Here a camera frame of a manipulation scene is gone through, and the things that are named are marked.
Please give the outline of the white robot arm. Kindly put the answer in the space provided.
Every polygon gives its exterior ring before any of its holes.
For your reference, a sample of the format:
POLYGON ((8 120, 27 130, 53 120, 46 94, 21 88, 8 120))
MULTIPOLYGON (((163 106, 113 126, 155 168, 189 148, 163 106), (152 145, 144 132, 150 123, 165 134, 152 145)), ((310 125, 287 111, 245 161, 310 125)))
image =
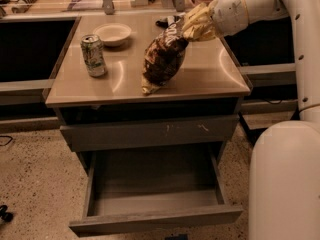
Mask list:
POLYGON ((320 0, 213 0, 184 16, 191 41, 291 20, 297 120, 257 139, 249 170, 249 240, 320 240, 320 0))

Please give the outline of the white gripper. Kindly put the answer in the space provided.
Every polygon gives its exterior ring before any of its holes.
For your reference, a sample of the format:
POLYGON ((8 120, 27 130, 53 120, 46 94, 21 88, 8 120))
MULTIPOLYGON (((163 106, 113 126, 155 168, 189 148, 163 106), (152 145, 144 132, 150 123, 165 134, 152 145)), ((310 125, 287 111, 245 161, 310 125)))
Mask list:
POLYGON ((232 36, 249 25, 249 16, 245 0, 214 0, 211 9, 205 3, 194 7, 184 15, 183 37, 190 42, 202 42, 220 36, 232 36), (215 28, 196 26, 210 22, 215 28))

